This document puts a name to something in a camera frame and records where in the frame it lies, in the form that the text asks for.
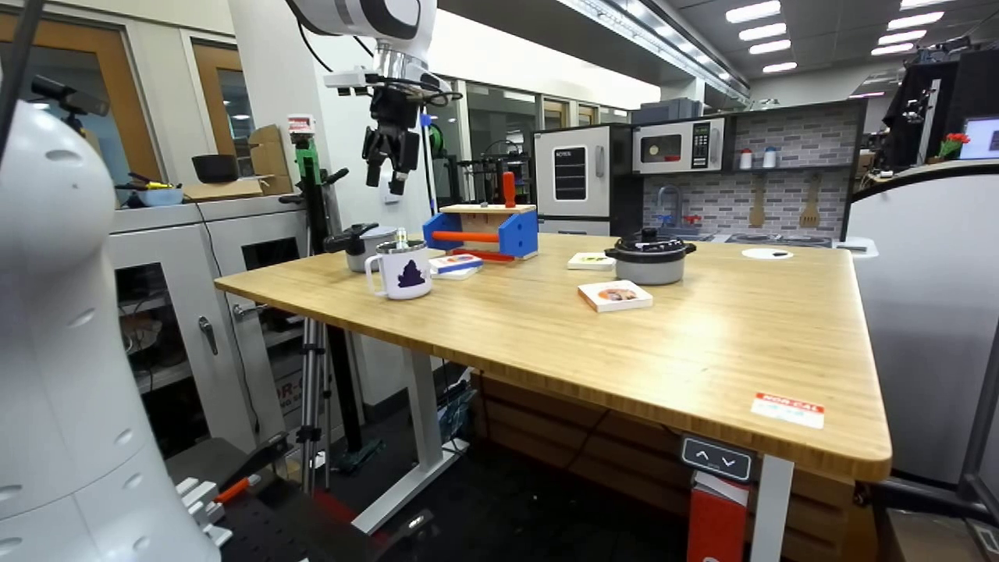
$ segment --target black bowl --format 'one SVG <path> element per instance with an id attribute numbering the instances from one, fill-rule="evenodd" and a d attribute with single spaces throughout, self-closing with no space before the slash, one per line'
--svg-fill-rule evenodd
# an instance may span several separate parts
<path id="1" fill-rule="evenodd" d="M 241 178 L 237 158 L 224 153 L 193 156 L 190 161 L 202 183 L 230 183 Z"/>

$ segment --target table surface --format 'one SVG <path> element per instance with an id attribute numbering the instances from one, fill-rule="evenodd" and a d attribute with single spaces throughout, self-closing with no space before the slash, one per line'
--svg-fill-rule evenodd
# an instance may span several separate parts
<path id="1" fill-rule="evenodd" d="M 612 273 L 566 263 L 609 243 L 542 234 L 534 258 L 437 278 L 405 303 L 375 296 L 347 257 L 255 267 L 217 286 L 798 468 L 886 478 L 892 449 L 848 252 L 759 263 L 738 243 L 703 243 L 684 284 L 649 286 L 649 308 L 600 315 L 578 284 Z M 823 429 L 756 414 L 759 394 L 820 407 Z"/>

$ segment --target label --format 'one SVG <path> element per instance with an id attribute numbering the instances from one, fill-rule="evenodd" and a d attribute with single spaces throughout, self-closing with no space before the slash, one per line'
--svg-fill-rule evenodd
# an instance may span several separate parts
<path id="1" fill-rule="evenodd" d="M 756 394 L 751 397 L 751 413 L 760 419 L 781 419 L 788 424 L 804 424 L 820 431 L 823 429 L 823 407 L 816 403 L 802 403 L 802 401 L 786 401 L 774 394 Z"/>

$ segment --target white mug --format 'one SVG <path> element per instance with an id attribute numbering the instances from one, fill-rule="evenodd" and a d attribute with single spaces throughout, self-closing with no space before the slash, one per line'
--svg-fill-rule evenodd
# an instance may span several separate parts
<path id="1" fill-rule="evenodd" d="M 424 247 L 385 250 L 365 258 L 368 286 L 387 301 L 415 301 L 431 294 L 431 258 Z"/>

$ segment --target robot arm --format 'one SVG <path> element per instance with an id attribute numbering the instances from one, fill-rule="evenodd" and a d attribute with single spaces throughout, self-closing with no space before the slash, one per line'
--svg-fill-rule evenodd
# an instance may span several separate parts
<path id="1" fill-rule="evenodd" d="M 426 73 L 437 0 L 287 0 L 291 12 L 315 34 L 356 34 L 376 39 L 376 73 L 365 74 L 375 127 L 365 135 L 365 183 L 376 186 L 381 161 L 394 164 L 390 191 L 402 194 L 419 161 L 419 107 L 450 95 Z"/>

